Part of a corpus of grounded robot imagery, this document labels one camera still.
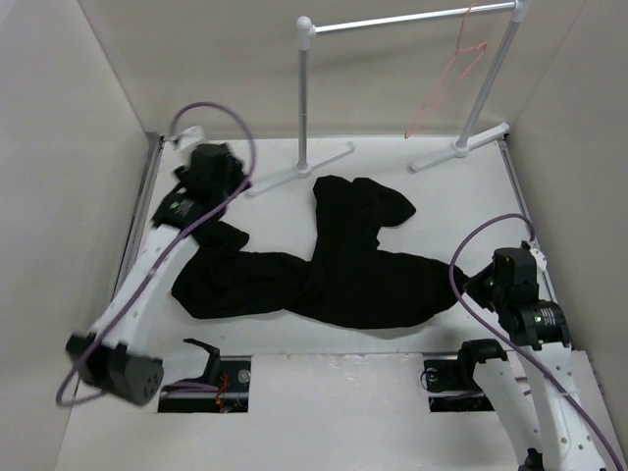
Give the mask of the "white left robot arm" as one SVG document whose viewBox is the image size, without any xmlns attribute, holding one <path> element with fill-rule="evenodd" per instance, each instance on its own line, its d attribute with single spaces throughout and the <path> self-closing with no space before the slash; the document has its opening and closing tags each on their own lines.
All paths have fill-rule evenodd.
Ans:
<svg viewBox="0 0 628 471">
<path fill-rule="evenodd" d="M 165 376 L 163 359 L 145 350 L 155 316 L 210 225 L 250 186 L 226 143 L 199 143 L 184 155 L 122 287 L 87 333 L 70 335 L 65 346 L 85 384 L 136 406 L 152 400 Z"/>
</svg>

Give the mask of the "black trousers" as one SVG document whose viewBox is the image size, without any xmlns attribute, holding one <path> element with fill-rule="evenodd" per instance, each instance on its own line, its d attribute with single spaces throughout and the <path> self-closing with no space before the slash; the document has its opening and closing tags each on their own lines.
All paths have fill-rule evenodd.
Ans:
<svg viewBox="0 0 628 471">
<path fill-rule="evenodd" d="M 172 297 L 195 319 L 285 309 L 357 330 L 415 327 L 456 303 L 453 292 L 469 280 L 460 268 L 379 247 L 380 229 L 396 228 L 416 212 L 404 195 L 368 178 L 336 176 L 318 179 L 313 194 L 317 240 L 310 260 L 248 252 L 248 233 L 210 221 Z"/>
</svg>

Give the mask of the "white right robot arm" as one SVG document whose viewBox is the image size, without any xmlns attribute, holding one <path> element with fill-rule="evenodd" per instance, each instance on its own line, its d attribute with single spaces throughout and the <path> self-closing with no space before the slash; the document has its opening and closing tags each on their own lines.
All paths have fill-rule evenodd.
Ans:
<svg viewBox="0 0 628 471">
<path fill-rule="evenodd" d="M 621 458 L 584 410 L 561 308 L 539 297 L 544 258 L 536 249 L 500 248 L 465 287 L 497 314 L 491 340 L 458 351 L 455 377 L 480 388 L 513 446 L 520 470 L 621 470 Z"/>
</svg>

